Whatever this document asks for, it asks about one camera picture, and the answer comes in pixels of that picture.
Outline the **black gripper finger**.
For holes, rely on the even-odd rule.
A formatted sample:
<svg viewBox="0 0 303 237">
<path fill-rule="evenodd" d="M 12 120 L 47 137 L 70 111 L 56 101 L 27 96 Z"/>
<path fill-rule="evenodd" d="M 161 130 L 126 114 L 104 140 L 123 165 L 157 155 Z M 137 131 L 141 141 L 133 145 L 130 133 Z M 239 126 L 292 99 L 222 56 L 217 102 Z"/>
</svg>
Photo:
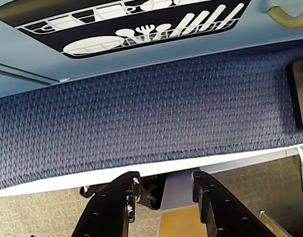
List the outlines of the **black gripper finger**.
<svg viewBox="0 0 303 237">
<path fill-rule="evenodd" d="M 209 237 L 289 237 L 265 212 L 257 217 L 228 188 L 203 171 L 194 171 L 193 201 Z"/>
<path fill-rule="evenodd" d="M 137 171 L 126 172 L 107 185 L 81 187 L 80 195 L 89 201 L 73 237 L 127 237 L 141 195 L 141 177 Z"/>
</svg>

